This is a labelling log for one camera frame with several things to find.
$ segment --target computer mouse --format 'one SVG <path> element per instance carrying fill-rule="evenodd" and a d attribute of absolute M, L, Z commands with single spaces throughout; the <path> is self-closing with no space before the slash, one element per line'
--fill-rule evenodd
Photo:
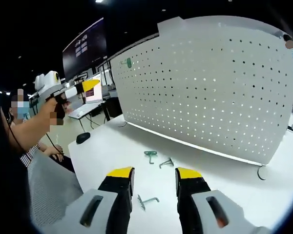
<path fill-rule="evenodd" d="M 84 143 L 89 138 L 90 138 L 90 133 L 81 133 L 81 134 L 79 134 L 77 136 L 76 143 L 77 144 L 82 144 L 82 143 Z"/>

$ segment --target desk leg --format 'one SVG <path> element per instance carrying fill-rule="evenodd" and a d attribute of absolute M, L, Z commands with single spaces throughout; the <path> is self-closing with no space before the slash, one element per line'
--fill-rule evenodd
<path fill-rule="evenodd" d="M 81 120 L 80 120 L 80 119 L 79 119 L 79 123 L 80 123 L 80 125 L 82 126 L 82 128 L 83 128 L 83 131 L 84 131 L 84 133 L 85 133 L 86 131 L 84 130 L 83 124 L 82 124 L 82 122 L 81 122 Z"/>
<path fill-rule="evenodd" d="M 110 121 L 111 118 L 109 117 L 109 114 L 108 114 L 108 111 L 107 111 L 107 108 L 106 108 L 105 104 L 102 105 L 102 108 L 103 108 L 103 112 L 104 112 L 104 115 L 106 117 L 106 120 Z"/>

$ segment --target white pegboard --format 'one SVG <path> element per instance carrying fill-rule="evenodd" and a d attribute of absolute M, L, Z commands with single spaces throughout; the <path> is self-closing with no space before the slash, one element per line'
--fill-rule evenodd
<path fill-rule="evenodd" d="M 152 131 L 267 164 L 287 129 L 293 59 L 262 31 L 176 30 L 111 65 L 125 120 Z"/>

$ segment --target cable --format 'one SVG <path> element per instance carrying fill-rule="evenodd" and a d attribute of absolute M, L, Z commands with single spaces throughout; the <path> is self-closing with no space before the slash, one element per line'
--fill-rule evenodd
<path fill-rule="evenodd" d="M 125 127 L 127 125 L 127 122 L 125 122 L 125 124 L 124 125 L 122 125 L 122 126 L 118 126 L 119 128 L 122 128 L 122 127 Z"/>
<path fill-rule="evenodd" d="M 105 76 L 105 71 L 104 71 L 104 65 L 102 65 L 102 68 L 103 68 L 103 74 L 104 74 L 105 84 L 107 85 L 106 76 Z"/>
<path fill-rule="evenodd" d="M 259 169 L 261 169 L 263 166 L 260 166 L 258 169 L 257 169 L 257 176 L 258 176 L 258 178 L 260 178 L 261 180 L 266 180 L 266 179 L 263 179 L 262 177 L 260 177 L 260 175 L 259 175 Z"/>
<path fill-rule="evenodd" d="M 47 135 L 47 137 L 49 138 L 49 140 L 50 140 L 51 144 L 53 145 L 53 147 L 54 147 L 57 151 L 59 151 L 58 148 L 55 147 L 55 145 L 53 144 L 53 142 L 52 142 L 51 138 L 49 137 L 48 133 L 46 133 L 46 135 Z"/>
<path fill-rule="evenodd" d="M 91 115 L 90 115 L 90 119 L 88 119 L 88 120 L 91 122 L 91 124 L 94 123 L 94 124 L 96 124 L 96 125 L 98 125 L 98 126 L 101 126 L 100 124 L 98 124 L 98 123 L 92 121 L 92 119 L 91 119 Z"/>
<path fill-rule="evenodd" d="M 92 127 L 91 115 L 90 115 L 90 127 L 91 127 L 92 129 L 94 129 L 94 128 Z"/>
<path fill-rule="evenodd" d="M 109 72 L 108 72 L 108 73 L 109 73 L 109 77 L 111 78 L 113 84 L 115 84 L 115 83 L 114 83 L 114 79 L 113 79 L 112 67 L 111 67 L 111 62 L 110 62 L 110 61 L 107 62 L 107 68 L 108 68 L 108 71 L 109 71 Z"/>

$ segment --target hand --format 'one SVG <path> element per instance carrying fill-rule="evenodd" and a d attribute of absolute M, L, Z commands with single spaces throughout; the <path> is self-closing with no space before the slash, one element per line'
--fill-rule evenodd
<path fill-rule="evenodd" d="M 55 160 L 57 160 L 57 157 L 59 159 L 60 162 L 62 162 L 64 160 L 63 155 L 57 154 L 57 155 L 51 155 Z"/>
<path fill-rule="evenodd" d="M 57 101 L 55 98 L 51 98 L 45 104 L 43 104 L 38 112 L 37 115 L 41 116 L 42 118 L 50 119 L 50 113 L 54 112 L 55 107 L 57 105 Z"/>
<path fill-rule="evenodd" d="M 46 151 L 49 153 L 49 155 L 57 155 L 60 152 L 63 153 L 63 148 L 60 145 L 55 145 L 55 147 L 56 148 L 54 148 L 53 146 L 48 146 Z"/>

